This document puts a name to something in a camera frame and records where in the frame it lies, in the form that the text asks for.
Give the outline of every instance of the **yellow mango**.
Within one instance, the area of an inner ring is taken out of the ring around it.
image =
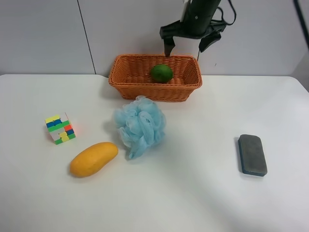
[[[71,161],[70,173],[76,177],[90,176],[103,168],[117,154],[118,148],[113,143],[94,144]]]

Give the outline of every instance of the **green lime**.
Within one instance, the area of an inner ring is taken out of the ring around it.
[[[167,83],[173,78],[173,70],[165,64],[158,64],[151,69],[150,76],[156,82]]]

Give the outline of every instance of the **mesh bath sponge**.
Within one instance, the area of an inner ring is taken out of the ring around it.
[[[156,103],[145,96],[138,96],[122,109],[115,110],[113,117],[121,140],[130,148],[130,159],[140,157],[165,136],[165,116]]]

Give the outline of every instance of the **orange wicker basket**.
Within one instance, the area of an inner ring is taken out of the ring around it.
[[[157,64],[166,64],[173,70],[174,77],[167,84],[152,82],[150,70]],[[120,55],[112,66],[109,83],[124,99],[143,95],[154,101],[183,102],[201,87],[202,77],[192,56]]]

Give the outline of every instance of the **colorful cube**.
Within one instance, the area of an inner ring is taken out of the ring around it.
[[[45,123],[55,144],[60,144],[76,137],[66,114],[49,117],[45,120]]]

